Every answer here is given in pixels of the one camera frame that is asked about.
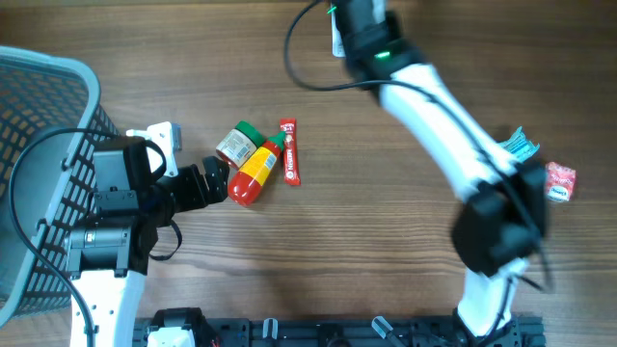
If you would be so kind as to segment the small jar green lid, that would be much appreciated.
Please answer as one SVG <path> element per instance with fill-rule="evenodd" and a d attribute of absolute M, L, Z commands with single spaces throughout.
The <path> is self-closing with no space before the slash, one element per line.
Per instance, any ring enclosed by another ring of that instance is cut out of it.
<path fill-rule="evenodd" d="M 216 146 L 219 157 L 239 170 L 265 142 L 265 137 L 250 123 L 239 121 Z"/>

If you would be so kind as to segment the red sauce bottle green cap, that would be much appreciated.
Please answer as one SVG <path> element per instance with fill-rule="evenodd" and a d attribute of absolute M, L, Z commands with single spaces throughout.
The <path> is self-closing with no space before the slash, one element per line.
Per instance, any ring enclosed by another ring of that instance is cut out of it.
<path fill-rule="evenodd" d="M 285 132 L 269 137 L 240 168 L 228 186 L 228 196 L 242 206 L 252 204 L 259 196 L 284 149 Z"/>

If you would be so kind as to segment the red Nescafe coffee stick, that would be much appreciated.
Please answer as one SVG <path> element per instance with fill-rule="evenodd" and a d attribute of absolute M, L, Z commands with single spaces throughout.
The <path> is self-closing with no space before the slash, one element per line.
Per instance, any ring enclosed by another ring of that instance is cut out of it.
<path fill-rule="evenodd" d="M 285 133 L 283 149 L 284 181 L 290 186 L 300 186 L 297 153 L 297 121 L 295 119 L 281 119 L 280 129 Z"/>

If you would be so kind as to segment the light green tissue pack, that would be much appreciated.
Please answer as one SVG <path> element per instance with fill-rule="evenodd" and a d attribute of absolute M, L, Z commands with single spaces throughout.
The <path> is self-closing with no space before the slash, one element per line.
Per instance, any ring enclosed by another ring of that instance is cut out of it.
<path fill-rule="evenodd" d="M 499 145 L 512 153 L 520 162 L 531 158 L 540 148 L 539 144 L 534 144 L 526 138 L 521 126 L 517 128 L 508 140 L 500 142 Z"/>

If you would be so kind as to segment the small red snack packet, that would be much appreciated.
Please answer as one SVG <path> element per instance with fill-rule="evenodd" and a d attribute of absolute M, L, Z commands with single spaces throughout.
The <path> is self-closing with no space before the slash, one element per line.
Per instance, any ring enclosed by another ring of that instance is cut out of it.
<path fill-rule="evenodd" d="M 546 193 L 549 200 L 569 201 L 572 198 L 577 172 L 555 162 L 548 162 Z"/>

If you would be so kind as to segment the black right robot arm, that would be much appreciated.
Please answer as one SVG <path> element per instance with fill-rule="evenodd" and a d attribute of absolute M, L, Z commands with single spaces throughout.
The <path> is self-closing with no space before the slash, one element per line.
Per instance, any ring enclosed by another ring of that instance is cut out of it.
<path fill-rule="evenodd" d="M 475 346 L 500 338 L 516 286 L 547 232 L 547 174 L 490 137 L 402 37 L 382 1 L 336 1 L 335 26 L 350 75 L 431 155 L 463 209 L 451 231 L 467 268 L 456 316 Z"/>

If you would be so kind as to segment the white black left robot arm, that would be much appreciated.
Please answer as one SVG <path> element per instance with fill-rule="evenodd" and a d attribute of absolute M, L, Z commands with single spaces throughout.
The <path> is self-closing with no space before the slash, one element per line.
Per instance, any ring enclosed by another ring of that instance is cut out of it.
<path fill-rule="evenodd" d="M 160 227 L 177 213 L 205 208 L 227 197 L 229 166 L 215 156 L 184 167 L 173 177 L 150 167 L 158 146 L 120 136 L 94 148 L 93 214 L 66 237 L 72 301 L 73 346 L 128 346 L 132 342 L 148 263 Z"/>

